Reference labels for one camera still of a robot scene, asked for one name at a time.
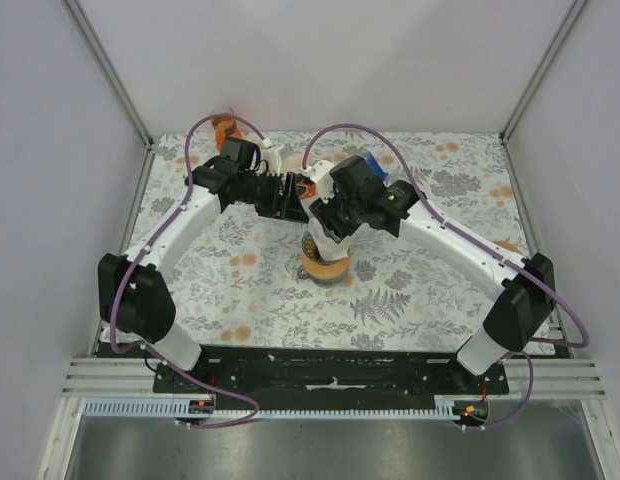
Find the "aluminium frame post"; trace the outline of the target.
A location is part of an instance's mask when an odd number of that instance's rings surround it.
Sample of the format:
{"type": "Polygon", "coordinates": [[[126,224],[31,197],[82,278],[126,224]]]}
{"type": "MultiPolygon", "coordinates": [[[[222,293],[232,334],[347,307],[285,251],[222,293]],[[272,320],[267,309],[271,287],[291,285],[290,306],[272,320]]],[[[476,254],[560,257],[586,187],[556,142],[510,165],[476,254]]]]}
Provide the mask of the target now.
{"type": "Polygon", "coordinates": [[[132,126],[142,145],[149,150],[154,140],[125,87],[117,69],[80,1],[61,0],[60,4],[76,27],[84,45],[95,61],[102,77],[132,126]]]}
{"type": "Polygon", "coordinates": [[[503,145],[506,145],[513,136],[515,129],[524,117],[539,88],[548,76],[552,66],[589,4],[589,0],[573,0],[570,3],[569,8],[562,17],[512,113],[508,117],[505,126],[499,134],[503,145]]]}

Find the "left aluminium frame post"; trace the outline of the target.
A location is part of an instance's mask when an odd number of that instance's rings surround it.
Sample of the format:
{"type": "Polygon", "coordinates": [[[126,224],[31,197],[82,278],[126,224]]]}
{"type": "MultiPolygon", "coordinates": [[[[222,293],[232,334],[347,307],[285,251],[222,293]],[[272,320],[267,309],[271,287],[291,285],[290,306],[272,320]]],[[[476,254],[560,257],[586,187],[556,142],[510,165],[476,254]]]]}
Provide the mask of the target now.
{"type": "Polygon", "coordinates": [[[154,140],[125,87],[117,69],[80,1],[61,0],[60,4],[76,27],[84,45],[95,61],[102,77],[132,126],[142,145],[149,150],[154,140]]]}

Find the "right aluminium frame post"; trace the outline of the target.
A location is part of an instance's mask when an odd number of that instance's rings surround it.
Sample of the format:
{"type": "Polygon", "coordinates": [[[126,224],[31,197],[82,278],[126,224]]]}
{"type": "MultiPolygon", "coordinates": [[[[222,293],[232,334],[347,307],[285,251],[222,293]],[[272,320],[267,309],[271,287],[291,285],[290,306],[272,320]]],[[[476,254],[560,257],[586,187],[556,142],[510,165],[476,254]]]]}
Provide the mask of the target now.
{"type": "Polygon", "coordinates": [[[570,3],[569,8],[562,17],[512,113],[508,117],[505,126],[499,134],[503,145],[506,145],[513,136],[515,129],[524,117],[539,88],[548,76],[552,66],[589,4],[589,0],[573,0],[570,3]]]}

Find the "coffee filter box orange black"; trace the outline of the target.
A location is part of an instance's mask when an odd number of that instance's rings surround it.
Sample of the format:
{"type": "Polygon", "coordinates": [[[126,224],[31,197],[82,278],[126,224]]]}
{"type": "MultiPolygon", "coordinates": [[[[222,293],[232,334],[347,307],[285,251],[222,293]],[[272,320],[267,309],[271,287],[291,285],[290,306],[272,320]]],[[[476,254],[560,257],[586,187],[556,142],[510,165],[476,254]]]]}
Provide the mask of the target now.
{"type": "Polygon", "coordinates": [[[300,200],[301,204],[307,206],[316,198],[316,186],[309,177],[302,172],[301,153],[292,154],[282,161],[281,172],[283,174],[293,174],[292,190],[300,200]]]}

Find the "orange glass carafe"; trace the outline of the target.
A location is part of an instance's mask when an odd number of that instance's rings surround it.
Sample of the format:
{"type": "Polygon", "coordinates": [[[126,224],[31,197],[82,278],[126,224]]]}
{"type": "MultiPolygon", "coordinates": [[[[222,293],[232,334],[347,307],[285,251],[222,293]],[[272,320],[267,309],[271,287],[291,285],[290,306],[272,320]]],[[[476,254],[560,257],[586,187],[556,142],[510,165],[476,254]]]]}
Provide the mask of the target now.
{"type": "Polygon", "coordinates": [[[215,118],[211,120],[211,124],[214,129],[218,151],[222,150],[223,144],[228,137],[237,139],[243,138],[237,121],[233,117],[234,110],[231,107],[217,107],[213,109],[210,114],[215,115],[215,118]]]}

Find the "grey glass mug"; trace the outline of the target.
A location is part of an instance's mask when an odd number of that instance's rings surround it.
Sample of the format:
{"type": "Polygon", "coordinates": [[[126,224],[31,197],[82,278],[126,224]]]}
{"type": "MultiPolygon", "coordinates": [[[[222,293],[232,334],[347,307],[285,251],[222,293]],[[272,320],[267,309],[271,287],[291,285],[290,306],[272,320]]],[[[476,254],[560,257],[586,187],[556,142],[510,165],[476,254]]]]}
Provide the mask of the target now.
{"type": "Polygon", "coordinates": [[[342,282],[347,276],[347,272],[344,271],[334,278],[319,278],[319,277],[311,275],[309,271],[306,270],[303,265],[301,265],[298,267],[296,275],[299,280],[312,281],[317,285],[334,285],[334,284],[338,284],[342,282]]]}

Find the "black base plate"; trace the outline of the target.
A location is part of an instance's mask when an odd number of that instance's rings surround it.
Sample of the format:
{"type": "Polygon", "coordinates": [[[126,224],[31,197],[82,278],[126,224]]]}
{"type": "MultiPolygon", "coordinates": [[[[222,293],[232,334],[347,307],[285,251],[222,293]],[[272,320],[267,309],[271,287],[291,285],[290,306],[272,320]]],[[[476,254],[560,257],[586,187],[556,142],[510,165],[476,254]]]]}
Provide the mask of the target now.
{"type": "Polygon", "coordinates": [[[156,394],[200,393],[208,384],[271,406],[285,399],[298,405],[303,398],[315,403],[320,395],[359,393],[417,400],[505,396],[559,378],[560,367],[556,358],[527,361],[517,355],[473,376],[454,365],[449,353],[207,346],[187,378],[155,362],[142,370],[156,394]]]}

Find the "aluminium rail front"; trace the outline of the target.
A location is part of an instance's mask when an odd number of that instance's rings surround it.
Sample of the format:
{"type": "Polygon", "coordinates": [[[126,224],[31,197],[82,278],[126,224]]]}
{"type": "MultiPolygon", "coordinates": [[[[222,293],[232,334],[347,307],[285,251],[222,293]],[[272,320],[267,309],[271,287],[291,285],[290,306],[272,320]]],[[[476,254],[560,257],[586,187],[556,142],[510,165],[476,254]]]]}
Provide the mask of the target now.
{"type": "Polygon", "coordinates": [[[74,358],[62,387],[66,397],[152,396],[155,375],[143,359],[74,358]]]}

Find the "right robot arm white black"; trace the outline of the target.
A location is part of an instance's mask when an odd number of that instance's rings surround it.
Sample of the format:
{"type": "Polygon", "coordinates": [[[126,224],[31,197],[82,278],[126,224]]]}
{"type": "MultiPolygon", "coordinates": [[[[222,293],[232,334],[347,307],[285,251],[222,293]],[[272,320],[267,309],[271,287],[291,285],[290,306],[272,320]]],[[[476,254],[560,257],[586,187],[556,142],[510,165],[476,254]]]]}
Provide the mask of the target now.
{"type": "Polygon", "coordinates": [[[547,257],[537,253],[526,259],[474,236],[428,203],[417,187],[404,180],[386,184],[364,158],[319,161],[301,174],[299,197],[324,259],[345,256],[353,236],[367,225],[429,251],[492,300],[481,327],[448,368],[455,391],[473,392],[494,363],[525,348],[554,310],[554,267],[547,257]]]}

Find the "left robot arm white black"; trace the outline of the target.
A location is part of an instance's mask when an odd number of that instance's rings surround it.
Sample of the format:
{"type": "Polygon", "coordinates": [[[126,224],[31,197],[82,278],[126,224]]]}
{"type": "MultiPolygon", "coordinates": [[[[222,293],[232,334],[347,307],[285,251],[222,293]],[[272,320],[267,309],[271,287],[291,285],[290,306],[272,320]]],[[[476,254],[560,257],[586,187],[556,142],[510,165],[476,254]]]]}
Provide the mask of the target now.
{"type": "Polygon", "coordinates": [[[292,155],[289,145],[227,138],[217,155],[190,167],[183,199],[145,237],[123,254],[106,254],[99,261],[102,320],[112,333],[135,335],[158,358],[175,365],[175,379],[188,392],[206,388],[210,368],[199,361],[199,344],[177,324],[167,279],[200,232],[234,203],[252,205],[265,218],[307,222],[297,175],[284,165],[292,155]]]}

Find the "blue plastic dripper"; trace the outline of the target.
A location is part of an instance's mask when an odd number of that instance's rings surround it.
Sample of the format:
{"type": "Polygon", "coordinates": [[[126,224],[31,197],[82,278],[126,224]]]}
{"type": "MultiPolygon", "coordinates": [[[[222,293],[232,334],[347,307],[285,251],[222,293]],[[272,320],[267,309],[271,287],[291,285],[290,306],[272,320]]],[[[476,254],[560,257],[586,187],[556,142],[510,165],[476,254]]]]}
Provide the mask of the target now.
{"type": "Polygon", "coordinates": [[[383,168],[378,163],[375,156],[370,151],[366,151],[362,154],[362,158],[365,160],[366,164],[370,167],[374,175],[378,177],[382,182],[386,182],[388,174],[386,171],[383,170],[383,168]]]}

